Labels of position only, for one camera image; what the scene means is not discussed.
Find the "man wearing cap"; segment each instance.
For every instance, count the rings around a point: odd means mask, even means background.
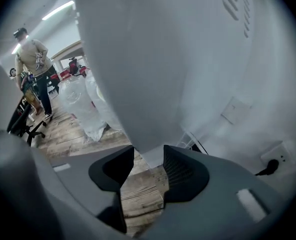
[[[56,74],[56,71],[47,57],[48,49],[38,40],[27,39],[28,32],[22,27],[19,28],[15,33],[14,37],[20,43],[20,47],[17,50],[15,58],[15,66],[17,71],[17,85],[21,89],[21,72],[23,71],[23,65],[33,74],[36,78],[40,99],[46,114],[45,119],[51,119],[52,108],[48,95],[48,81],[47,77]],[[51,81],[54,88],[59,93],[58,80]]]

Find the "black plug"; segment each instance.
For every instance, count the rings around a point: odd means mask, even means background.
[[[268,162],[267,168],[262,170],[261,172],[258,172],[257,174],[255,174],[256,176],[258,175],[270,175],[273,174],[279,166],[279,162],[276,159],[270,160]]]

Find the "person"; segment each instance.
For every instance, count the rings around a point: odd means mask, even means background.
[[[17,71],[17,85],[21,88],[21,73],[23,72],[23,66],[25,66],[36,78],[37,86],[39,89],[40,99],[44,108],[45,119],[52,118],[52,107],[48,94],[48,81],[52,75],[56,74],[56,71],[47,57],[48,49],[36,39],[27,39],[28,32],[22,27],[15,33],[14,37],[18,43],[21,44],[17,50],[15,57],[15,65]],[[52,85],[59,93],[58,80],[52,80]]]
[[[15,68],[10,69],[10,76],[15,78],[17,76],[17,72],[15,70]],[[36,96],[34,95],[34,93],[31,90],[31,84],[29,84],[28,81],[28,74],[26,74],[25,72],[21,73],[21,86],[20,86],[20,90],[23,92],[24,97],[26,98],[27,102],[29,104],[31,104],[32,106],[35,107],[35,109],[37,110],[36,115],[39,115],[40,112],[42,111],[42,107],[38,101],[38,99],[36,98]]]

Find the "beige sweatshirt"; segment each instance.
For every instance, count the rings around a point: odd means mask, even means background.
[[[36,70],[37,53],[43,54],[42,61],[44,63],[44,67],[39,70]],[[48,49],[39,40],[27,40],[19,47],[15,58],[17,76],[19,76],[23,71],[23,65],[33,74],[34,77],[48,71],[52,66],[52,63],[47,57],[47,53]]]

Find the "jeans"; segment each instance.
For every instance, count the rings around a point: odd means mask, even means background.
[[[42,102],[42,105],[43,105],[43,108],[44,108],[44,113],[46,115],[52,113],[52,107],[51,107],[49,94],[48,94],[48,82],[49,81],[51,81],[52,86],[59,93],[59,87],[58,87],[59,81],[50,79],[50,77],[52,75],[56,74],[56,73],[57,72],[54,69],[54,67],[51,66],[48,71],[46,71],[42,75],[39,75],[39,76],[36,77],[36,81],[37,81],[37,85],[38,85],[38,89],[39,89],[40,100]]]

